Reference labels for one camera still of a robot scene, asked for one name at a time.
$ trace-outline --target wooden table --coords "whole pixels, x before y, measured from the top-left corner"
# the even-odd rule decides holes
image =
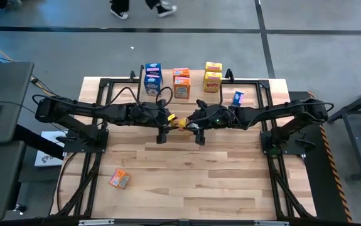
[[[191,98],[173,98],[168,106],[178,117],[189,116],[197,109],[197,99],[208,104],[219,103],[218,93],[203,92],[204,71],[191,70],[190,73]],[[163,77],[165,86],[173,87],[171,70],[163,70]],[[95,102],[99,80],[100,77],[84,78],[79,101]],[[270,79],[269,82],[274,104],[289,101],[284,79]],[[137,92],[136,84],[117,84],[113,96],[125,86]],[[154,101],[141,87],[140,100]],[[253,85],[223,85],[223,105],[230,105],[237,90],[245,94],[242,106],[258,107]],[[163,98],[168,97],[169,92],[163,94]],[[125,102],[134,102],[128,91],[116,101]],[[91,123],[91,118],[77,118]],[[283,125],[289,120],[284,118],[277,122]],[[259,140],[260,123],[248,131],[205,131],[205,146],[195,144],[194,135],[188,131],[171,131],[166,144],[156,144],[157,129],[114,125],[108,128],[108,147],[99,170],[93,218],[276,219],[267,159]],[[62,206],[78,187],[84,156],[76,155],[66,169],[60,190]],[[316,215],[302,159],[285,156],[284,161],[291,190],[307,211]],[[124,169],[131,176],[125,190],[108,185],[116,168]],[[279,194],[286,213],[283,192]],[[87,197],[86,190],[82,211]],[[51,213],[56,212],[54,202]]]

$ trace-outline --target pant leg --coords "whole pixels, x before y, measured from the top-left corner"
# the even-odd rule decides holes
[[[160,3],[161,0],[145,0],[145,3],[147,3],[147,6],[150,8],[150,9],[153,9],[154,6],[156,6],[158,3]]]
[[[118,13],[122,13],[129,11],[129,1],[130,0],[111,0],[110,2]]]

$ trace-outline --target concrete floor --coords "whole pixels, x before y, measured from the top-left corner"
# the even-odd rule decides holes
[[[173,0],[178,14],[158,19],[142,1],[131,1],[131,17],[109,14],[108,0],[24,1],[20,11],[0,17],[0,26],[94,28],[258,29],[254,0]],[[361,30],[361,0],[261,0],[267,29]],[[276,78],[289,90],[311,90],[337,109],[361,94],[361,36],[268,35]],[[34,75],[54,92],[78,97],[84,76],[123,76],[140,64],[202,69],[205,61],[222,62],[235,76],[268,78],[260,34],[225,33],[44,33],[0,31],[0,49],[16,61],[35,62]],[[39,89],[30,86],[25,106]],[[22,111],[20,123],[34,132],[54,130]],[[361,223],[358,164],[342,121],[325,125],[354,222]],[[23,217],[47,215],[56,181],[27,183],[20,200]],[[7,218],[22,216],[9,213]]]

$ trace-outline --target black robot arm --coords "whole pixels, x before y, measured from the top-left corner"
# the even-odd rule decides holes
[[[278,119],[282,117],[294,116],[282,127],[271,129],[271,139],[273,144],[281,144],[289,139],[289,136],[296,131],[310,124],[322,124],[328,119],[325,104],[320,100],[307,99],[304,101],[293,100],[284,104],[267,106],[259,109],[252,107],[226,108],[222,105],[208,106],[201,100],[197,100],[200,110],[196,110],[193,115],[188,117],[190,122],[187,129],[196,135],[196,143],[205,144],[205,129],[248,129],[257,122]]]
[[[86,125],[71,115],[104,119],[117,126],[143,126],[159,129],[157,143],[166,142],[170,112],[163,108],[165,100],[157,103],[143,102],[96,106],[62,97],[45,97],[38,103],[35,118],[40,122],[57,123],[78,133],[85,143],[99,142],[100,129],[96,125]]]

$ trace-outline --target orange cereal box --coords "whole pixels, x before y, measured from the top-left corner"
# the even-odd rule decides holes
[[[189,99],[190,98],[190,78],[176,77],[173,83],[175,90],[175,98]]]
[[[173,81],[176,77],[190,78],[190,70],[188,68],[174,68],[173,69]]]
[[[205,63],[205,71],[206,72],[222,72],[222,64],[206,62]]]
[[[205,72],[204,92],[218,92],[222,83],[222,73]]]
[[[109,181],[109,184],[115,188],[125,189],[130,180],[130,175],[122,169],[116,169],[115,174]]]

